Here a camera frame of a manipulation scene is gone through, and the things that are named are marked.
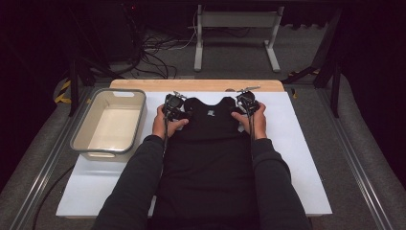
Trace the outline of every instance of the black sleeve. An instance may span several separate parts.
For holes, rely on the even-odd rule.
[[[163,150],[160,137],[146,137],[126,164],[92,229],[146,229],[162,172]]]
[[[290,170],[274,150],[272,141],[258,139],[251,151],[260,229],[310,229],[305,209],[291,184]]]

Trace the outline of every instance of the cable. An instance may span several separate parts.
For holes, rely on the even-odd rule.
[[[45,200],[48,198],[50,195],[51,191],[54,189],[56,184],[68,173],[70,172],[73,168],[75,167],[75,164],[71,166],[67,171],[65,171],[51,186],[51,188],[48,190],[47,194],[45,194],[44,198],[42,199],[41,203],[39,203],[38,209],[36,210],[35,216],[34,216],[34,222],[33,222],[33,230],[36,228],[36,221],[38,220],[39,213],[41,211],[42,205],[44,205]]]

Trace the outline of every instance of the white tabletop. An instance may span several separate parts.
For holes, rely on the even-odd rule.
[[[168,93],[146,92],[147,118],[142,140],[151,133],[156,107]],[[235,92],[181,92],[188,98],[196,97],[206,104],[217,104],[221,98],[235,97]],[[275,150],[288,164],[292,184],[301,199],[308,217],[331,214],[327,195],[314,165],[293,106],[286,92],[254,92],[258,101],[266,105],[267,135]],[[78,158],[66,186],[56,215],[66,218],[94,218],[111,194],[125,163],[89,161]],[[149,214],[152,214],[152,201]]]

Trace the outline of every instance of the plastic bin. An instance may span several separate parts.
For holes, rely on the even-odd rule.
[[[101,89],[92,97],[71,148],[88,160],[126,162],[138,148],[147,96],[133,89]]]

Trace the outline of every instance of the forearm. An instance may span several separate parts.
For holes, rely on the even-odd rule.
[[[310,229],[290,171],[269,139],[252,146],[261,229]]]
[[[145,229],[162,172],[163,142],[148,136],[128,161],[93,229]]]

